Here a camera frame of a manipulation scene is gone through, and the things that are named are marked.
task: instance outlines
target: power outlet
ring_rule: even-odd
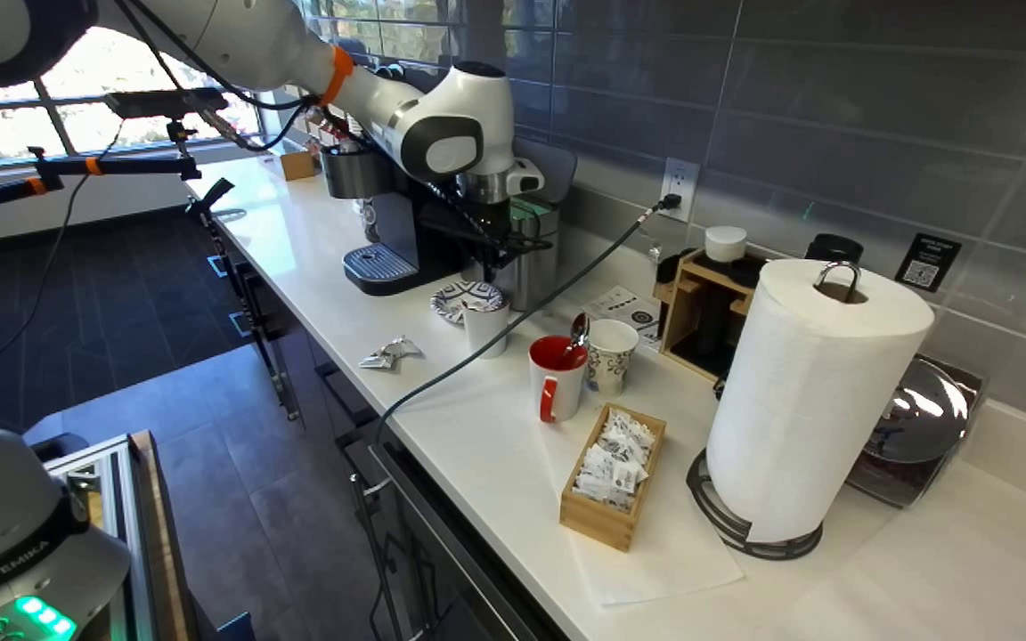
[[[686,220],[686,217],[692,217],[692,200],[694,200],[694,182],[699,182],[699,165],[686,165],[686,160],[670,156],[670,160],[662,165],[658,200],[674,193],[674,197],[680,197],[680,206],[658,210],[658,215],[662,215],[662,217]]]

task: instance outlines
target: wire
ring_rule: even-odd
[[[102,160],[102,156],[116,147],[121,132],[124,132],[124,122],[116,122],[115,138],[97,153],[97,160]],[[76,220],[77,193],[82,193],[82,187],[85,187],[89,178],[92,178],[92,175],[82,175],[77,187],[71,190],[71,197],[66,197],[66,203],[65,203],[62,229],[56,229],[56,235],[52,235],[52,241],[50,241],[50,251],[46,251],[41,271],[40,271],[34,301],[31,301],[29,311],[22,312],[18,327],[0,342],[0,358],[3,358],[3,353],[29,331],[29,325],[34,322],[34,312],[40,312],[40,308],[41,308],[41,301],[46,301],[46,290],[50,290],[50,273],[52,273],[56,253],[62,253],[65,235],[66,235],[66,229],[71,229],[71,220]]]
[[[295,119],[298,119],[303,111],[310,111],[310,105],[298,105],[295,113],[280,124],[280,132],[279,132],[275,138],[268,138],[268,141],[249,141],[247,137],[224,137],[216,113],[199,113],[199,119],[204,119],[210,128],[216,128],[224,138],[233,138],[234,147],[242,147],[242,151],[249,151],[249,153],[268,153],[272,147],[279,147],[279,141],[288,138],[288,132],[291,132],[291,124],[295,124]]]
[[[259,111],[291,111],[298,106],[303,100],[286,100],[286,105],[268,105],[268,100],[257,100],[249,95],[247,90],[237,90],[234,81],[227,81],[221,70],[212,70],[178,31],[170,31],[170,24],[161,23],[157,11],[148,11],[141,0],[116,0],[121,11],[129,11],[124,3],[133,3],[134,11],[141,11],[141,17],[153,23],[157,31],[162,31],[162,39],[170,39],[199,70],[205,70],[210,79],[216,79],[233,95],[237,95],[242,105],[249,106],[259,106]]]
[[[181,93],[185,87],[178,75],[167,68],[162,52],[157,50],[153,35],[141,30],[141,23],[133,14],[124,0],[116,0],[124,23],[134,30],[134,35],[146,42],[146,50],[157,58],[157,68],[170,79],[170,87]]]
[[[527,317],[535,317],[539,311],[544,311],[553,301],[559,301],[563,292],[569,292],[580,278],[586,278],[597,265],[607,265],[654,210],[670,210],[677,206],[677,197],[662,197],[658,203],[653,203],[639,220],[630,220],[614,246],[607,246],[596,260],[586,260],[577,273],[569,273],[563,284],[557,284],[544,301],[529,304],[512,325],[507,325],[496,337],[489,337],[481,349],[475,349],[466,359],[451,363],[450,372],[440,372],[439,378],[409,390],[402,400],[396,400],[382,418],[379,428],[385,428],[385,420],[390,420],[409,400],[423,395],[426,390],[440,384],[446,378],[466,372],[475,359],[484,358],[484,349],[507,342],[507,336],[512,336]]]

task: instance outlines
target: floor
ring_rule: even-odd
[[[41,290],[50,241],[0,241],[0,428],[247,342],[227,325],[233,290],[205,268],[210,235],[181,210],[71,229]]]
[[[310,373],[310,349],[291,373]],[[89,441],[153,432],[190,587],[212,622],[254,614],[259,641],[373,639],[373,565],[330,437],[348,428],[323,390],[288,424],[254,344],[46,418]]]

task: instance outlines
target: white mug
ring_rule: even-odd
[[[496,308],[496,311],[464,311],[464,325],[466,325],[466,337],[469,337],[469,353],[484,349],[496,336],[507,331],[509,325],[509,308]],[[509,336],[501,342],[496,342],[493,349],[481,353],[481,359],[501,358],[509,344]]]
[[[622,325],[622,322],[610,322],[597,317],[586,327],[586,390],[601,392],[601,395],[621,395],[627,384],[627,363],[639,349],[640,336]]]
[[[586,349],[569,344],[567,336],[544,336],[527,344],[527,359],[539,418],[544,424],[575,418],[583,395]]]

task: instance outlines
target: cabinet handle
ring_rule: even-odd
[[[212,257],[212,253],[210,253],[210,257],[204,257],[204,265],[212,271],[216,283],[227,278],[227,260],[224,260],[224,257]]]
[[[249,312],[234,311],[234,312],[227,312],[227,325],[234,327],[237,337],[254,337]]]

